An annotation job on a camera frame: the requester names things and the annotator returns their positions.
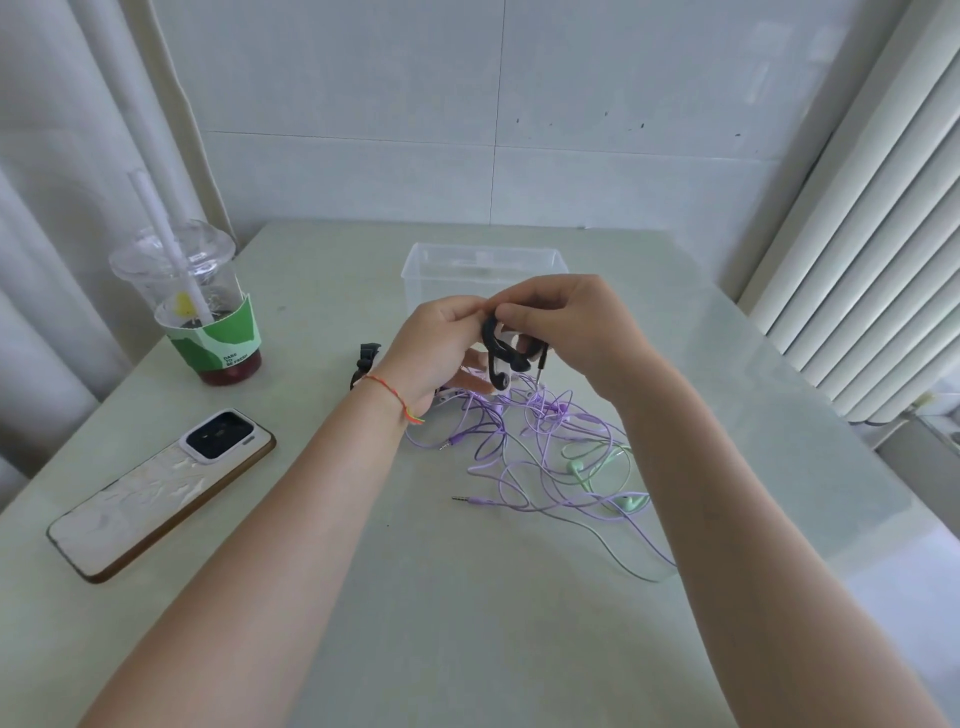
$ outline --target hand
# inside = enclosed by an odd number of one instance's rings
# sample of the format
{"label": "hand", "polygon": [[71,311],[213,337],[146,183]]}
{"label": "hand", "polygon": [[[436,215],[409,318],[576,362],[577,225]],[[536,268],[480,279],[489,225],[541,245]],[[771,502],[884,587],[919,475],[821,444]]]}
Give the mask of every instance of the hand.
{"label": "hand", "polygon": [[476,296],[450,296],[421,303],[406,320],[373,374],[394,387],[417,417],[445,384],[490,394],[493,385],[462,367],[486,370],[485,357],[470,346],[480,340],[486,314]]}
{"label": "hand", "polygon": [[504,327],[549,344],[606,400],[637,359],[653,351],[599,276],[539,276],[501,291],[484,308]]}

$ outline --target radiator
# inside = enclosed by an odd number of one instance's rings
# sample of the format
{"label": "radiator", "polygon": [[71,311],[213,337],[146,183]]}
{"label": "radiator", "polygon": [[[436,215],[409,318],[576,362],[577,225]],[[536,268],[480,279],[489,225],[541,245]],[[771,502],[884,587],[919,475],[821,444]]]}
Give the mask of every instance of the radiator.
{"label": "radiator", "polygon": [[915,0],[738,305],[850,422],[960,363],[960,0]]}

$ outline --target plastic cup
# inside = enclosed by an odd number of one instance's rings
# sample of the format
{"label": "plastic cup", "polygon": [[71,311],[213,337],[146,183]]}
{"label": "plastic cup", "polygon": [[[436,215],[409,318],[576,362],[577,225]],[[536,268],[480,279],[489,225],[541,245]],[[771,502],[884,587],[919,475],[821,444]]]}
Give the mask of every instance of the plastic cup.
{"label": "plastic cup", "polygon": [[110,254],[113,273],[133,285],[154,312],[186,363],[205,383],[234,384],[260,368],[260,335],[250,297],[233,268],[236,246],[223,231],[200,220],[173,227],[214,323],[202,326],[184,280],[153,228]]}

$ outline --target phone case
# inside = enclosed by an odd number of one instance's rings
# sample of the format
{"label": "phone case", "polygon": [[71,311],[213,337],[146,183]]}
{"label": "phone case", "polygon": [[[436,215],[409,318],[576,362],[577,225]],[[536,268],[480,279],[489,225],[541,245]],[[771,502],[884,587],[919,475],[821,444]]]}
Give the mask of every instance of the phone case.
{"label": "phone case", "polygon": [[47,537],[84,579],[107,581],[274,448],[273,434],[237,414],[253,432],[220,459],[202,463],[177,441],[60,516]]}

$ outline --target table surface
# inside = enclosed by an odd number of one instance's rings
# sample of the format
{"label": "table surface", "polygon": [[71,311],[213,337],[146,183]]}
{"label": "table surface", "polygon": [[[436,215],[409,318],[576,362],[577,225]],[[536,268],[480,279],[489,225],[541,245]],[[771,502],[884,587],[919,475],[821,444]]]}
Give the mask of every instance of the table surface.
{"label": "table surface", "polygon": [[[960,725],[960,544],[666,236],[288,222],[238,261],[262,370],[209,388],[160,342],[0,515],[5,726],[76,723],[345,393],[359,344],[392,338],[417,241],[557,248],[607,278]],[[556,357],[544,381],[612,417]],[[225,406],[276,450],[108,583],[83,582],[47,525]],[[733,726],[679,577],[618,525],[623,558],[664,581],[633,579],[582,529],[451,500],[487,492],[467,450],[400,448],[291,725]]]}

